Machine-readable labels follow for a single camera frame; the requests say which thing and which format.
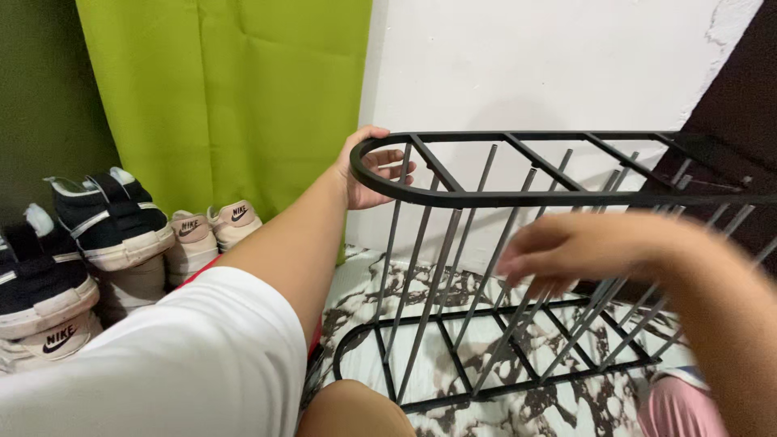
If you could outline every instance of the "black metal shoe rack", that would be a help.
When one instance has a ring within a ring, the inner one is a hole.
[[[674,177],[671,180],[666,180],[663,177],[655,174],[646,167],[640,165],[636,161],[637,154],[632,156],[626,156],[622,154],[618,149],[609,145],[607,141],[618,140],[645,140],[659,142],[669,148],[675,149],[683,154],[685,161],[677,170]],[[526,143],[527,141],[542,142],[542,141],[585,141],[598,147],[603,152],[609,154],[615,158],[619,165],[619,169],[615,169],[610,174],[607,183],[602,187],[601,191],[587,191],[577,182],[569,178],[564,170],[567,163],[570,161],[570,157],[573,153],[572,149],[566,151],[566,154],[559,166],[556,167],[553,164],[544,160],[537,152],[532,150]],[[435,157],[435,155],[429,150],[426,143],[430,142],[503,142],[510,145],[513,149],[522,154],[526,159],[531,162],[531,170],[526,176],[524,185],[521,191],[506,191],[506,192],[483,192],[486,178],[493,162],[494,153],[497,150],[497,146],[492,146],[490,154],[486,159],[486,165],[481,176],[480,184],[477,191],[466,191],[451,175],[448,169]],[[434,178],[430,188],[423,189],[418,187],[408,187],[398,182],[386,180],[367,169],[361,162],[361,158],[372,150],[375,150],[382,146],[405,144],[405,158],[402,163],[402,176],[399,180],[404,180],[409,165],[409,157],[411,148],[420,154],[423,160],[426,162],[428,168],[434,172]],[[394,214],[391,224],[391,231],[388,237],[388,247],[385,252],[383,274],[380,285],[380,292],[378,294],[377,309],[375,312],[375,319],[370,323],[361,324],[348,332],[343,340],[337,345],[334,355],[333,369],[336,379],[342,379],[340,372],[340,360],[343,357],[343,353],[346,351],[347,345],[356,339],[359,334],[366,331],[373,330],[375,332],[375,339],[378,342],[378,351],[381,356],[383,364],[383,373],[385,377],[386,387],[388,390],[388,396],[392,401],[399,404],[406,413],[416,411],[426,411],[436,407],[443,407],[452,404],[460,404],[469,401],[488,400],[492,397],[499,396],[505,393],[512,393],[522,390],[534,389],[540,386],[547,386],[563,381],[570,381],[574,379],[582,379],[590,376],[602,375],[609,372],[619,372],[622,370],[630,369],[633,367],[640,367],[645,365],[655,364],[661,361],[661,355],[682,336],[682,329],[668,340],[661,348],[659,348],[652,355],[649,355],[642,347],[634,341],[637,334],[664,308],[666,299],[662,298],[657,304],[641,319],[637,325],[627,331],[624,329],[625,323],[631,319],[632,315],[637,309],[645,303],[650,295],[655,292],[657,285],[653,285],[644,293],[640,300],[634,305],[629,313],[623,317],[620,321],[614,320],[606,311],[604,311],[608,302],[620,291],[623,285],[628,281],[628,278],[613,278],[604,281],[600,281],[590,297],[581,299],[568,299],[557,302],[550,302],[549,297],[540,297],[534,303],[530,302],[528,296],[525,296],[521,302],[516,306],[500,306],[504,296],[510,292],[510,289],[505,285],[499,298],[494,303],[493,308],[489,309],[476,309],[477,303],[480,301],[480,297],[486,287],[493,269],[497,263],[498,257],[502,252],[502,249],[509,238],[510,230],[513,227],[514,221],[517,217],[518,211],[521,207],[534,207],[540,208],[537,218],[539,218],[544,212],[547,206],[571,206],[573,211],[579,212],[591,212],[601,213],[604,212],[609,205],[641,205],[641,206],[653,206],[653,211],[659,214],[674,214],[679,215],[683,212],[686,206],[689,205],[718,205],[712,218],[707,222],[709,228],[713,228],[720,218],[720,216],[728,208],[738,208],[736,215],[726,224],[722,229],[722,233],[729,236],[756,208],[757,205],[767,205],[777,203],[777,194],[763,194],[763,193],[748,193],[746,187],[741,186],[737,181],[727,180],[725,181],[729,185],[734,185],[740,188],[740,192],[736,194],[705,194],[705,195],[690,195],[684,194],[683,189],[691,180],[689,175],[685,172],[688,166],[691,164],[702,165],[708,167],[701,159],[697,159],[692,156],[685,148],[679,145],[674,139],[673,134],[670,132],[582,132],[582,131],[478,131],[478,132],[426,132],[426,133],[398,133],[391,134],[386,138],[370,138],[360,143],[352,153],[350,154],[351,172],[365,186],[371,188],[378,193],[385,194],[391,198],[395,198]],[[548,191],[529,191],[531,182],[534,179],[535,174],[538,171],[543,171],[552,178],[552,184]],[[649,181],[655,183],[658,186],[657,192],[627,192],[617,191],[621,182],[625,179],[625,176],[629,171],[634,171],[647,178]],[[446,191],[438,191],[439,184],[442,184]],[[557,185],[560,184],[567,191],[555,191]],[[389,272],[389,261],[391,260],[392,247],[394,243],[394,235],[397,226],[397,220],[399,217],[399,209],[402,202],[409,202],[418,205],[425,206],[423,216],[420,222],[418,237],[413,248],[413,252],[410,258],[409,268],[405,276],[404,286],[400,297],[399,306],[397,308],[397,314],[393,318],[379,319],[378,315],[381,313],[382,300],[385,293],[385,283]],[[462,255],[462,251],[465,245],[467,234],[469,233],[470,226],[472,224],[472,218],[477,208],[498,208],[498,207],[511,207],[510,217],[507,219],[507,223],[504,226],[502,235],[497,243],[497,247],[493,252],[493,256],[486,268],[486,272],[483,275],[483,279],[479,284],[479,287],[475,293],[474,299],[468,311],[458,311],[445,313],[443,311],[444,303],[448,297],[448,292],[451,287],[452,278],[456,272],[458,261]],[[459,220],[462,216],[464,209],[469,209],[469,217],[463,230],[461,242],[458,247],[458,251],[455,255],[453,265],[450,267],[450,274],[448,275],[447,283],[442,288],[441,298],[439,302],[439,308],[435,314],[432,313],[432,308],[437,297],[438,289],[440,288],[441,277],[445,268],[435,268],[434,276],[431,280],[431,286],[427,300],[424,304],[423,313],[421,316],[402,317],[402,309],[406,304],[406,300],[409,294],[409,284],[413,279],[414,271],[416,268],[416,262],[418,253],[423,242],[423,237],[426,232],[429,215],[432,208],[450,208],[451,218],[448,223],[448,229],[445,233],[445,238],[442,243],[442,248],[437,259],[437,266],[445,266],[448,255],[451,251],[451,245],[453,244],[456,229],[458,228]],[[757,262],[764,260],[777,246],[777,239],[774,239],[770,243],[766,244],[763,250],[756,256]],[[561,321],[553,314],[551,309],[562,307],[580,307],[583,311],[580,316],[577,317],[571,329],[567,330]],[[534,315],[542,311],[559,329],[561,335],[566,340],[566,346],[555,357],[552,364],[543,372],[538,374],[532,367],[528,360],[527,355],[521,350],[521,347],[515,341],[515,338],[520,338],[526,330],[527,326],[531,323]],[[501,315],[509,316],[509,322],[504,323]],[[462,342],[464,333],[469,325],[469,321],[473,317],[492,317],[501,330],[503,331],[502,337],[497,342],[497,347],[494,353],[491,355],[490,360],[480,369],[479,378],[473,385],[464,371],[462,361],[458,356],[458,346]],[[622,338],[622,342],[613,349],[613,351],[607,355],[601,362],[594,362],[591,357],[579,346],[578,341],[588,329],[588,327],[598,318],[602,318],[618,335]],[[446,320],[463,320],[461,330],[456,335],[456,338],[451,336],[445,328],[444,321]],[[407,384],[409,381],[410,373],[413,370],[413,364],[418,354],[421,339],[428,323],[436,323],[442,333],[443,340],[448,348],[448,352],[454,363],[458,377],[461,379],[465,388],[464,393],[455,394],[452,396],[438,397],[428,400],[422,400],[419,402],[402,403]],[[404,377],[399,385],[399,391],[395,385],[395,381],[392,377],[392,371],[389,367],[389,356],[394,341],[394,336],[397,327],[400,325],[417,325],[417,331],[413,347],[410,352],[409,361],[406,366]],[[388,343],[384,342],[381,334],[381,328],[391,327],[391,334],[388,339]],[[631,348],[637,355],[637,359],[631,362],[614,363],[615,357],[624,348]],[[526,369],[529,376],[529,380],[519,383],[507,384],[502,386],[495,386],[490,388],[483,388],[483,383],[486,377],[491,373],[491,370],[496,362],[503,356],[507,348],[510,348],[520,360],[523,367]],[[571,371],[564,375],[554,376],[552,374],[554,368],[567,356],[574,348],[575,352],[580,356],[587,369]]]

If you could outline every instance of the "nike logo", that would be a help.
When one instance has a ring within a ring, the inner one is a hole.
[[[46,336],[46,344],[44,344],[44,354],[50,354],[51,352],[54,352],[64,346],[65,343],[68,342],[71,338],[73,338],[73,335],[78,330],[78,328],[74,328],[73,325],[68,325],[65,329],[58,330],[57,332],[53,333],[52,335]]]
[[[246,213],[248,212],[248,208],[246,208],[245,205],[235,208],[232,210],[232,221],[237,222],[240,220]]]
[[[200,222],[198,220],[182,223],[181,230],[178,231],[178,236],[187,236],[191,234],[199,225]]]

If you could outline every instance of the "human hand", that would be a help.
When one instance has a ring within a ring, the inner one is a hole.
[[[348,190],[348,209],[367,209],[394,200],[365,187],[350,173],[350,151],[367,138],[385,138],[388,134],[388,129],[376,128],[375,126],[368,124],[346,138],[343,150],[340,152],[340,156],[338,156],[333,167],[346,184]],[[380,150],[378,152],[368,153],[361,161],[372,173],[386,179],[398,179],[402,173],[402,164],[400,162],[402,162],[404,156],[405,152],[402,150]],[[397,166],[387,166],[388,164],[393,163],[400,164]],[[405,185],[413,183],[413,177],[410,176],[410,174],[415,169],[416,164],[411,161],[407,167],[408,176],[405,177]]]
[[[560,295],[578,278],[655,280],[673,251],[709,241],[699,226],[645,212],[545,215],[516,232],[497,274],[513,286],[534,274],[530,295]]]

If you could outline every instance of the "marble pattern floor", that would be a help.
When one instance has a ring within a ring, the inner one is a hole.
[[[324,359],[318,388],[334,382],[333,355],[340,339],[351,329],[368,322],[375,314],[376,300],[383,269],[383,253],[352,246],[346,249],[346,263],[338,267],[327,299],[323,319],[322,346]],[[407,264],[392,261],[386,282],[382,318],[394,317],[406,276]],[[410,283],[408,303],[403,316],[419,316],[429,291],[434,267],[420,265]],[[444,285],[446,274],[443,274]],[[475,290],[482,278],[469,272],[455,273],[445,311],[468,309]],[[490,308],[501,290],[501,283],[491,278],[486,285],[485,296],[478,308]],[[525,287],[517,287],[503,305],[516,305]],[[606,311],[620,320],[630,306],[612,303]],[[579,315],[579,308],[554,309],[554,314],[568,328]],[[625,326],[626,331],[641,319],[647,309],[641,309]],[[455,338],[462,325],[461,320],[449,320],[445,327]],[[648,353],[656,351],[674,332],[678,324],[671,313],[657,316],[636,341]],[[410,348],[417,325],[400,327],[396,333],[394,350],[390,358],[392,376],[399,389],[405,372]],[[382,330],[388,341],[390,328]],[[476,317],[465,333],[459,356],[465,372],[474,384],[480,369],[490,358],[502,331],[491,317]],[[601,318],[580,339],[580,346],[594,362],[606,356],[621,338]],[[542,373],[555,358],[556,352],[566,344],[566,339],[552,321],[542,312],[536,314],[524,336],[519,339],[521,349],[538,373]],[[687,365],[693,358],[681,339],[664,353],[662,365]],[[636,359],[636,354],[626,348],[616,362]],[[560,375],[571,369],[585,369],[580,357],[573,351],[553,372]],[[588,379],[559,383],[536,390],[496,397],[487,402],[459,404],[441,407],[423,413],[409,414],[410,422],[420,436],[486,436],[486,435],[642,435],[636,421],[639,398],[644,394],[655,366],[630,369],[626,372],[595,376]],[[386,394],[385,380],[373,331],[363,334],[351,343],[341,361],[343,378],[356,379],[373,390]],[[512,352],[498,362],[486,378],[484,388],[525,381],[528,375]],[[418,358],[410,374],[403,403],[448,396],[464,392],[440,331],[433,323],[427,326],[421,342]]]

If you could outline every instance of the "white sleeve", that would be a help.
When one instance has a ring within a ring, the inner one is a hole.
[[[72,360],[0,379],[0,434],[291,436],[305,357],[283,296],[214,267]]]

